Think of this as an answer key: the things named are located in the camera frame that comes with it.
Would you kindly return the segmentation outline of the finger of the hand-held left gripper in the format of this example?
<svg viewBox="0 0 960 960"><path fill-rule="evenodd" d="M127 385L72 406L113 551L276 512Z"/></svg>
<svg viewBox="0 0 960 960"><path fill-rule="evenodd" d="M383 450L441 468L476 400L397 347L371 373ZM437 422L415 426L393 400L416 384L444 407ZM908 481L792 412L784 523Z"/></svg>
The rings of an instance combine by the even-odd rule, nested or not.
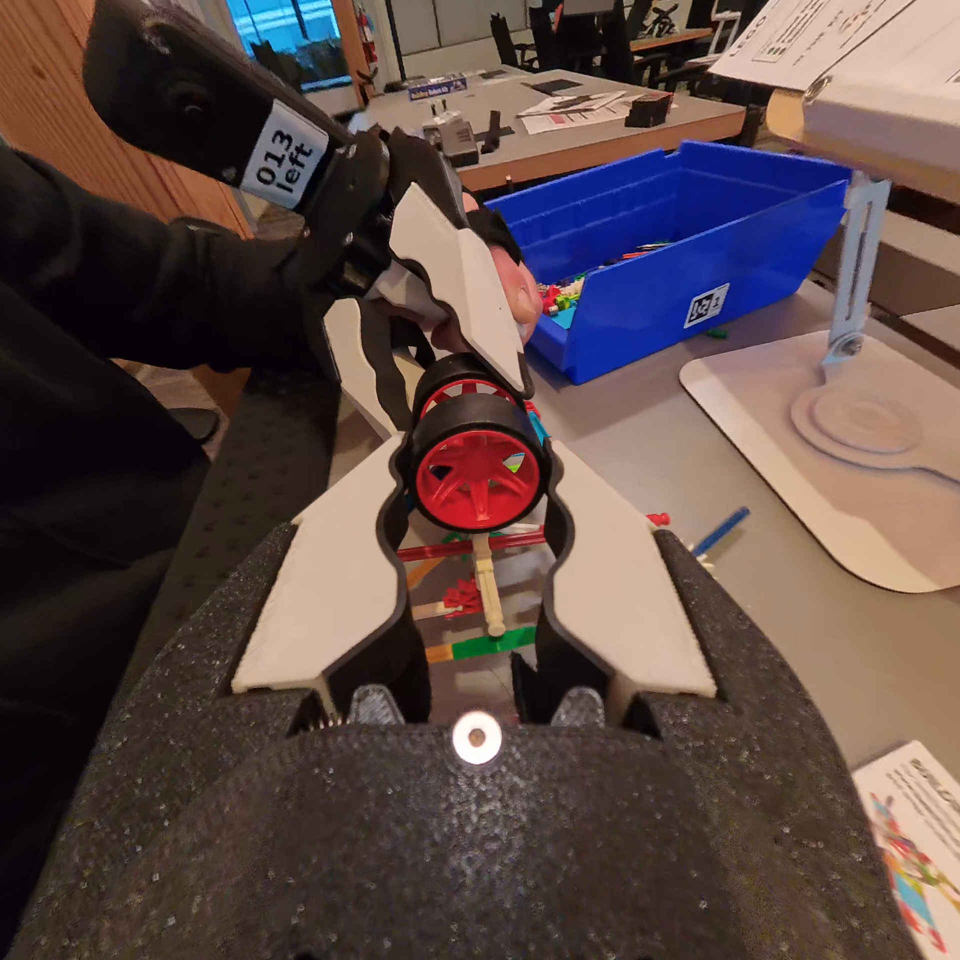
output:
<svg viewBox="0 0 960 960"><path fill-rule="evenodd" d="M460 340L522 400L534 385L497 267L487 245L457 226L416 183L396 205L391 259L419 278L430 301L454 323Z"/></svg>
<svg viewBox="0 0 960 960"><path fill-rule="evenodd" d="M407 379L397 363L390 318L357 298L336 300L322 319L342 392L383 440L412 430Z"/></svg>

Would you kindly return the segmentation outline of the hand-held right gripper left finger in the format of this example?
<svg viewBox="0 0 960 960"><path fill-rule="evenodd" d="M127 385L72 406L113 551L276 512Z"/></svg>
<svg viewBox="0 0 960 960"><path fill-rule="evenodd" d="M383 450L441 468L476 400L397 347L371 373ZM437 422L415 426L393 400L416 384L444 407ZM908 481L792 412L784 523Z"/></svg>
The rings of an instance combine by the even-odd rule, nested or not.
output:
<svg viewBox="0 0 960 960"><path fill-rule="evenodd" d="M330 694L386 684L402 666L360 660L401 626L408 605L398 551L409 529L398 460L384 440L293 520L294 534L231 680L234 694L317 683Z"/></svg>

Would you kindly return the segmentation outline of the black toy wheel red hub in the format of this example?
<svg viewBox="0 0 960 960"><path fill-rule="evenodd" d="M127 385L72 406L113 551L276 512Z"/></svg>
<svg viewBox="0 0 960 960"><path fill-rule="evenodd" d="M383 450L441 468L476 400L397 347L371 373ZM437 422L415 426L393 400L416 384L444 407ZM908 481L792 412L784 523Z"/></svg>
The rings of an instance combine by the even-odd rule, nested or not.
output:
<svg viewBox="0 0 960 960"><path fill-rule="evenodd" d="M454 532L490 533L523 519L546 492L549 474L528 412L494 393L434 404L406 448L405 478L416 508Z"/></svg>
<svg viewBox="0 0 960 960"><path fill-rule="evenodd" d="M434 407L463 396L492 396L509 400L524 410L524 402L505 382L470 353L455 353L426 368L414 390L413 424Z"/></svg>

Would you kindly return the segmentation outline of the colourful construction toy model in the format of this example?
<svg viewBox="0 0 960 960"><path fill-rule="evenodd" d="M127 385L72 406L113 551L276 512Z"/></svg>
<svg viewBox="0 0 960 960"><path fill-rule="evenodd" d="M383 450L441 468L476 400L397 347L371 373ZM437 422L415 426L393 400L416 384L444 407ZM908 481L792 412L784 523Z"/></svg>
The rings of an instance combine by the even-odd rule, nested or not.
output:
<svg viewBox="0 0 960 960"><path fill-rule="evenodd" d="M539 420L539 413L531 402L526 403L526 409L539 438L544 442L546 432ZM667 514L648 513L647 518L654 524L655 530L669 526L670 517ZM498 585L494 568L494 552L499 549L519 548L522 546L536 546L546 544L545 528L543 526L531 529L526 533L498 534L492 532L480 534L466 534L459 532L456 540L448 539L443 543L400 549L398 558L403 562L420 561L420 566L407 576L408 587L421 581L428 570L438 565L442 558L455 555L464 555L472 558L474 575L470 581L460 581L457 587L450 589L441 602L433 605L422 605L414 608L414 619L445 616L447 618L465 616L482 611L486 618L486 627L489 638L477 638L471 641L461 641L449 646L437 654L434 650L428 651L428 661L438 663L444 660L458 661L470 656L480 656L494 650L507 649L507 639L513 635L505 629L505 621L498 593ZM538 654L542 655L542 624L536 629Z"/></svg>

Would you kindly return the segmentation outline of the blue parts bin with tag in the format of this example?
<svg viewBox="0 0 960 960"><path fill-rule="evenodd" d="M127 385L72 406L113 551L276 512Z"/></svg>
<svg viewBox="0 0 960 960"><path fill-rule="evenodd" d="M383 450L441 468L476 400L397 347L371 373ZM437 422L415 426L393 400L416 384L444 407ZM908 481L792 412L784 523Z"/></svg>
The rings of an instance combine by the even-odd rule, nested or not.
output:
<svg viewBox="0 0 960 960"><path fill-rule="evenodd" d="M688 141L490 200L534 278L583 275L529 346L575 385L794 295L846 211L852 172Z"/></svg>

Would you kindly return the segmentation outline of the person's left forearm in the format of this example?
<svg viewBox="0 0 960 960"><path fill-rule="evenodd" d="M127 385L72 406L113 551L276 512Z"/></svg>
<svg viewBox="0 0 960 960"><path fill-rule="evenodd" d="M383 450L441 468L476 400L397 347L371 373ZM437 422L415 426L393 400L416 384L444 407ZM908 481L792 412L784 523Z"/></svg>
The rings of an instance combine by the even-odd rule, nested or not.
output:
<svg viewBox="0 0 960 960"><path fill-rule="evenodd" d="M317 373L295 246L162 222L2 145L2 286L93 353Z"/></svg>

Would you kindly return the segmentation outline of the person's left hand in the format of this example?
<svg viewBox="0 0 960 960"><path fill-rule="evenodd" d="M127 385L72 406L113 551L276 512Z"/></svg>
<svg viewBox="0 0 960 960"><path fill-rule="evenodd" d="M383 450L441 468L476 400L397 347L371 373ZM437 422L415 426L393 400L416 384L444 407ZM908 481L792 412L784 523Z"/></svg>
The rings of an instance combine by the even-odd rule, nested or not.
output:
<svg viewBox="0 0 960 960"><path fill-rule="evenodd" d="M538 284L525 263L518 263L502 246L489 246L510 314L518 326L520 340L526 345L543 313Z"/></svg>

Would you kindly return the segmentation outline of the wooden column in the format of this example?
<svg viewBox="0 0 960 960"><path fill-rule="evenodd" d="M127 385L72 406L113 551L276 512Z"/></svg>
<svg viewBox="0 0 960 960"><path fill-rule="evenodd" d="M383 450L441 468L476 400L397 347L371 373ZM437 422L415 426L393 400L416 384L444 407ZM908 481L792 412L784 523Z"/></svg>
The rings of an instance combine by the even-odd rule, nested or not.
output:
<svg viewBox="0 0 960 960"><path fill-rule="evenodd" d="M82 79L92 1L1 3L1 132L88 191L155 215L254 233L233 190L135 149L100 120Z"/></svg>

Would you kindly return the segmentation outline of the black power adapter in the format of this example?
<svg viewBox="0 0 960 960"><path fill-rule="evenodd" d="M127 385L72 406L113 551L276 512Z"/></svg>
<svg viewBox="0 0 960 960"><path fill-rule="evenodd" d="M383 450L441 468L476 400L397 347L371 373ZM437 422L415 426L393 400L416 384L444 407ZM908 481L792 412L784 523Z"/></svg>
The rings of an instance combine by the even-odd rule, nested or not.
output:
<svg viewBox="0 0 960 960"><path fill-rule="evenodd" d="M472 124L455 118L438 126L439 150L455 169L479 163L480 148Z"/></svg>

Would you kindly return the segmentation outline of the neighbouring grey table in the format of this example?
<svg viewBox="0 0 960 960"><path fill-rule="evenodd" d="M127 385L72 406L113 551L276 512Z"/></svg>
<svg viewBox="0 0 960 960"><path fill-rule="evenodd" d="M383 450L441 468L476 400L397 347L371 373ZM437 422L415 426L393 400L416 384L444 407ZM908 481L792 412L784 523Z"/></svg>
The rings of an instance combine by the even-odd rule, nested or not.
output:
<svg viewBox="0 0 960 960"><path fill-rule="evenodd" d="M450 108L462 114L476 135L488 129L491 111L498 111L502 126L513 130L497 150L460 169L463 183L473 191L539 182L653 150L672 151L689 140L736 138L745 122L746 109L741 105L677 94L659 126L633 128L614 118L532 134L517 116L544 99L535 85L566 80L574 84L570 93L579 94L611 92L621 89L621 84L564 70L532 74L504 66L501 72L492 79L481 78L477 71L468 74L467 89L447 97Z"/></svg>

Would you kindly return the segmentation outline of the papers on neighbouring table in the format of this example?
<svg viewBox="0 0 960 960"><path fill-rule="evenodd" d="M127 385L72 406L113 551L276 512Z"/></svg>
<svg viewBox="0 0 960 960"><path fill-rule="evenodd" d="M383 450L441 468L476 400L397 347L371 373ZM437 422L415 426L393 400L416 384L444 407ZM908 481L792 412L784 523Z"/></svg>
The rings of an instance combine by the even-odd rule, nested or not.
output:
<svg viewBox="0 0 960 960"><path fill-rule="evenodd" d="M645 88L548 97L522 110L516 118L531 136L607 123L625 128L630 103L642 90Z"/></svg>

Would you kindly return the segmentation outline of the white stand base board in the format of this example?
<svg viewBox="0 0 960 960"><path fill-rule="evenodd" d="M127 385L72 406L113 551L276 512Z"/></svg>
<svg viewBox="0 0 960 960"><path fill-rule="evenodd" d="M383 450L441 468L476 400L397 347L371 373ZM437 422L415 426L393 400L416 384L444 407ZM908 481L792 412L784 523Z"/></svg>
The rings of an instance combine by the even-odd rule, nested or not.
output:
<svg viewBox="0 0 960 960"><path fill-rule="evenodd" d="M903 468L850 463L811 444L791 415L825 385L828 333L810 332L695 359L684 390L823 549L854 576L902 594L958 587L958 370L866 336L831 387L876 410L893 403L921 428Z"/></svg>

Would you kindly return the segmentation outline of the small black box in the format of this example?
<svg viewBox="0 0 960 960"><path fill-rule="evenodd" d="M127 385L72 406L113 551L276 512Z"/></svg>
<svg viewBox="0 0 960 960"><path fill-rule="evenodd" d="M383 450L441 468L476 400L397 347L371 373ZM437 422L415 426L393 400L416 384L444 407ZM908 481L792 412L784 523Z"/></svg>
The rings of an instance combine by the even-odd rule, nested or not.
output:
<svg viewBox="0 0 960 960"><path fill-rule="evenodd" d="M665 125L673 102L671 91L647 88L639 91L630 101L625 128L645 130Z"/></svg>

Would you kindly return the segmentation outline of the printed instruction leaflet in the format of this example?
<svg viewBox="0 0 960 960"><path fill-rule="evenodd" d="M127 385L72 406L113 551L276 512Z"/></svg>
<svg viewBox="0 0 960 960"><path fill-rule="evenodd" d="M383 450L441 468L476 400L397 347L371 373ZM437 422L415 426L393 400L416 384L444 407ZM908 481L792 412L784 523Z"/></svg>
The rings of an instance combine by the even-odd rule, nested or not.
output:
<svg viewBox="0 0 960 960"><path fill-rule="evenodd" d="M894 903L920 954L959 957L959 784L919 740L853 772Z"/></svg>

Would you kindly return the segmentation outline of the instruction sheet board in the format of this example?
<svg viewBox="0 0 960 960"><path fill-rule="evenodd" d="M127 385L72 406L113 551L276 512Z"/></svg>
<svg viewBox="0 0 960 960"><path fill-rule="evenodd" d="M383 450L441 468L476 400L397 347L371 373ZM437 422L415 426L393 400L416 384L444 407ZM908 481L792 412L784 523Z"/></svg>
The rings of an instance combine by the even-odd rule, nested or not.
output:
<svg viewBox="0 0 960 960"><path fill-rule="evenodd" d="M769 2L710 72L798 91L814 135L958 172L957 1Z"/></svg>

